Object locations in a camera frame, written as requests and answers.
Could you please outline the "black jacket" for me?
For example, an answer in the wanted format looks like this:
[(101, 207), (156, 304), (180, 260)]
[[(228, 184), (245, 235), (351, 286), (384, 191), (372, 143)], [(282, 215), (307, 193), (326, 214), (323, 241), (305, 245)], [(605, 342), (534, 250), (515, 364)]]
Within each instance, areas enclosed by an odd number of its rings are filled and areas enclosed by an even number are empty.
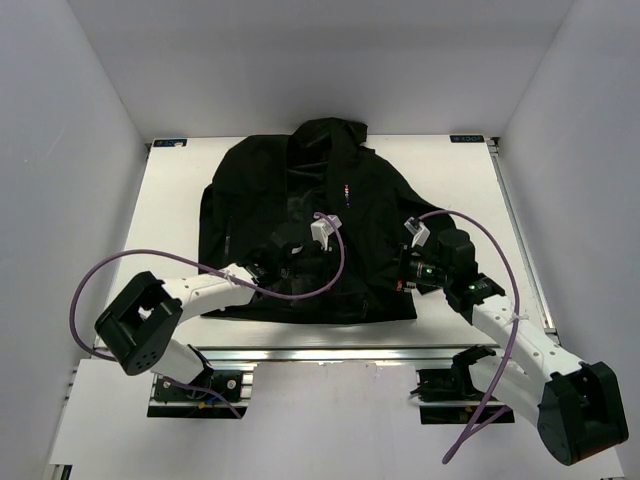
[(337, 118), (310, 120), (290, 135), (253, 135), (223, 157), (204, 189), (199, 212), (198, 260), (222, 269), (266, 244), (282, 223), (337, 217), (346, 261), (331, 253), (325, 285), (280, 280), (284, 299), (256, 295), (230, 307), (233, 319), (294, 324), (352, 325), (413, 320), (412, 296), (395, 290), (399, 246), (410, 241), (406, 221), (422, 219), (425, 243), (453, 219), (423, 199), (385, 159), (366, 146), (367, 128)]

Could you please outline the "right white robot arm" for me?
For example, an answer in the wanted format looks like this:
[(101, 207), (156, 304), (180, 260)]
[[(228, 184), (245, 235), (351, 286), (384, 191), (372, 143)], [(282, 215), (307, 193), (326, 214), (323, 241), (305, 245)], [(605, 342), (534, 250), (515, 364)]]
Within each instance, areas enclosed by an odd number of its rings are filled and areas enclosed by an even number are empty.
[(455, 355), (451, 384), (459, 396), (481, 392), (502, 402), (536, 428), (563, 465), (628, 440), (614, 371), (603, 362), (585, 362), (518, 315), (505, 290), (479, 271), (466, 232), (441, 233), (433, 255), (403, 245), (398, 263), (399, 288), (442, 289), (451, 309), (504, 351), (474, 346)]

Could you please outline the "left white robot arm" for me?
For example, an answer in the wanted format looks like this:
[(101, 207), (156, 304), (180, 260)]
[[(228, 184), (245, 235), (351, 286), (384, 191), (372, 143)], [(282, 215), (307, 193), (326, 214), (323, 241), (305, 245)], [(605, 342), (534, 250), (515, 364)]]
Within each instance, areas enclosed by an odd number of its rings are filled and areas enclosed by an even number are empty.
[(95, 330), (128, 376), (150, 371), (178, 387), (188, 398), (210, 393), (214, 370), (195, 347), (174, 339), (176, 328), (195, 317), (249, 304), (257, 294), (284, 299), (275, 289), (294, 274), (319, 280), (323, 263), (345, 245), (335, 216), (310, 225), (308, 241), (273, 235), (237, 263), (221, 270), (204, 268), (192, 277), (162, 280), (149, 271), (136, 274), (95, 323)]

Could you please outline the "blue table label right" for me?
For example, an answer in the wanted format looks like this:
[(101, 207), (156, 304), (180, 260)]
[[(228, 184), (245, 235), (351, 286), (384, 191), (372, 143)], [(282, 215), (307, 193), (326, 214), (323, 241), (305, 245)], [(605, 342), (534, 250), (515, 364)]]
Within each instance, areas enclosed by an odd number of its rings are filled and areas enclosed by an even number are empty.
[(449, 139), (452, 143), (484, 143), (485, 138), (483, 135), (472, 135), (472, 134), (457, 134), (450, 135)]

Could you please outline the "blue table label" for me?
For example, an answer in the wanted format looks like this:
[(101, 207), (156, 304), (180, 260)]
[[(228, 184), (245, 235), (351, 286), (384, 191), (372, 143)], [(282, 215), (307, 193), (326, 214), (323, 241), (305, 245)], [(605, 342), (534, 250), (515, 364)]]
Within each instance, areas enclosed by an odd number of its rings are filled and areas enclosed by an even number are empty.
[(484, 143), (485, 138), (483, 135), (472, 135), (472, 134), (457, 134), (450, 135), (449, 139), (452, 143)]
[(155, 139), (153, 148), (182, 148), (187, 144), (186, 139)]

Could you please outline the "blue table label left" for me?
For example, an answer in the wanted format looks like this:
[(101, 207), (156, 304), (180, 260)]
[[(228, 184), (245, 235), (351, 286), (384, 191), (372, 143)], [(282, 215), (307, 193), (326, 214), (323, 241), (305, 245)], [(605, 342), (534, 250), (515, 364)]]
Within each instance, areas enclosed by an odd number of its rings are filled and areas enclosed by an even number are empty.
[(186, 139), (155, 139), (153, 148), (182, 148), (187, 144)]

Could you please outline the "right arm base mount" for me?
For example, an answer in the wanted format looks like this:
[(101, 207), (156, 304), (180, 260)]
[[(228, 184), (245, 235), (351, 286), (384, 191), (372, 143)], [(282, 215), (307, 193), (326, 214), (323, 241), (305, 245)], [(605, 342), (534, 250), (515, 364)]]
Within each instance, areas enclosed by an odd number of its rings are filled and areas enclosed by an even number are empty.
[(419, 401), (421, 424), (466, 424), (484, 395), (472, 385), (469, 367), (480, 359), (495, 356), (496, 352), (489, 347), (473, 346), (454, 355), (446, 368), (419, 369), (417, 386), (410, 396)]

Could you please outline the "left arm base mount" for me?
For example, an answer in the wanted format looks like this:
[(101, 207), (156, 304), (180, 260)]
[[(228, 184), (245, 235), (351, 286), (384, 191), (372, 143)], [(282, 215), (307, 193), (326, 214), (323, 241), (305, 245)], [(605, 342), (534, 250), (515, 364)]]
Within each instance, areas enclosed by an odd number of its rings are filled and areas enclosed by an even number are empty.
[(253, 364), (216, 364), (201, 387), (181, 387), (155, 374), (147, 407), (148, 418), (241, 419), (247, 411), (253, 386)]

